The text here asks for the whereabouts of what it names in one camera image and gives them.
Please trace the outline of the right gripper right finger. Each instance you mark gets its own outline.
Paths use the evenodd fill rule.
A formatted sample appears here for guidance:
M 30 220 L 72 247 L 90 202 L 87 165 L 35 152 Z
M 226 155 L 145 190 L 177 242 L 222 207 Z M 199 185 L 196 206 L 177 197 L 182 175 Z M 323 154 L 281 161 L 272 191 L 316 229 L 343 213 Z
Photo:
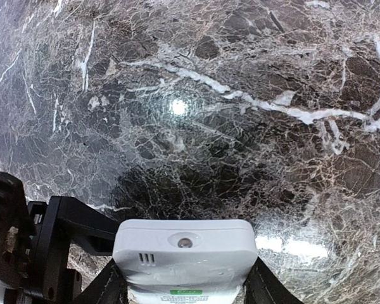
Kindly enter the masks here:
M 245 304 L 303 304 L 257 258 L 244 283 Z

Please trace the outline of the white remote control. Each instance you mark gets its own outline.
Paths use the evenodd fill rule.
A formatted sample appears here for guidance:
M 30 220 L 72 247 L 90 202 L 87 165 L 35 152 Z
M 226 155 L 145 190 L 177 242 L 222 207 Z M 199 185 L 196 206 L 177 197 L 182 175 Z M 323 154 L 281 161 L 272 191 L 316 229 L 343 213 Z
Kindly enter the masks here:
M 112 257 L 135 303 L 233 303 L 257 260 L 245 220 L 126 220 Z

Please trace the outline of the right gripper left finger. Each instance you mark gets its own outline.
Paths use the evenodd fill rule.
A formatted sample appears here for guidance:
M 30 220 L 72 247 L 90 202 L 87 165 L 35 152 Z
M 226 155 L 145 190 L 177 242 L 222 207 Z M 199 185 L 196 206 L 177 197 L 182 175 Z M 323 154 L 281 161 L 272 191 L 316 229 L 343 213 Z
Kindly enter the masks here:
M 115 262 L 108 262 L 82 292 L 82 303 L 128 303 L 128 286 Z

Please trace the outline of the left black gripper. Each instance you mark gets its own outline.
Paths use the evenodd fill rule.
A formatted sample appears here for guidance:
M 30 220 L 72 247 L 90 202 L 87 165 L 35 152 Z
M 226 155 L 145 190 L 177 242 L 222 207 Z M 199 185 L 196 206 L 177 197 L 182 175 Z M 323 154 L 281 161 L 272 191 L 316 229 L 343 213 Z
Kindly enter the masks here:
M 67 267 L 71 240 L 93 256 L 111 256 L 119 223 L 73 197 L 31 201 L 35 224 L 29 253 L 27 294 L 33 303 L 71 303 L 82 279 Z

